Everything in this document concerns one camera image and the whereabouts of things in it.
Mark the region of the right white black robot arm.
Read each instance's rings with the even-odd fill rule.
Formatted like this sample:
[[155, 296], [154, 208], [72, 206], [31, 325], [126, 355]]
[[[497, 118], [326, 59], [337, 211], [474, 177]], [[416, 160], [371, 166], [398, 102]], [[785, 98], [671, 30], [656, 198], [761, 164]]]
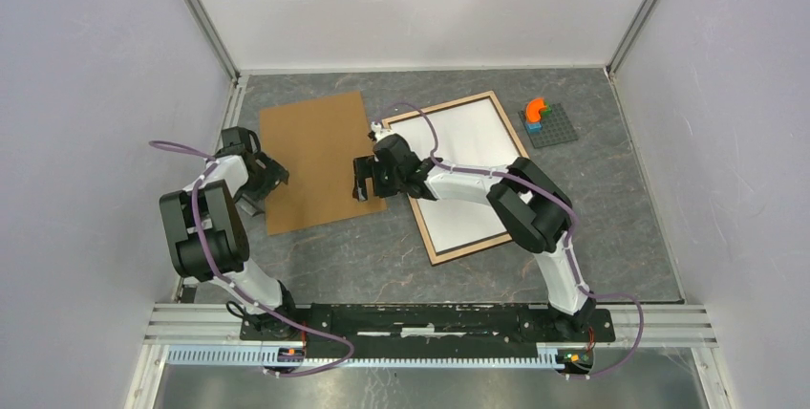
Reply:
[[436, 155], [421, 158], [390, 130], [370, 137], [372, 153], [352, 162], [352, 195], [358, 202], [404, 194], [489, 206], [512, 241], [534, 255], [546, 284], [554, 333], [575, 340], [589, 329], [596, 301], [573, 250], [578, 220], [566, 194], [536, 163], [517, 157], [501, 166], [460, 165]]

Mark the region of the brown cardboard backing board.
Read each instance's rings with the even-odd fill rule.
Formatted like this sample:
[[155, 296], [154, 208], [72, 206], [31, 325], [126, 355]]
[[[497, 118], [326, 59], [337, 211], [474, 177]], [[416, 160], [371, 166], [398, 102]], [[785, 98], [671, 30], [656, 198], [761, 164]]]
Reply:
[[381, 212], [386, 201], [352, 196], [352, 162], [372, 153], [358, 91], [267, 107], [259, 112], [263, 151], [288, 171], [265, 199], [266, 232], [279, 235]]

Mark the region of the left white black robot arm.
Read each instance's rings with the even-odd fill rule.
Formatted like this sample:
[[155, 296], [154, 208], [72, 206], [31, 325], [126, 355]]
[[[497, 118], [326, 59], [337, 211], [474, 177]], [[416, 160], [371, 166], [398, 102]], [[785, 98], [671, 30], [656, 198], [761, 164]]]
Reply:
[[292, 296], [250, 258], [239, 204], [263, 213], [262, 201], [289, 173], [261, 148], [258, 135], [244, 127], [226, 128], [222, 145], [207, 155], [171, 141], [151, 141], [165, 151], [201, 157], [202, 173], [181, 190], [159, 200], [172, 266], [194, 284], [211, 283], [226, 291], [226, 310], [243, 324], [244, 338], [289, 339], [300, 327]]

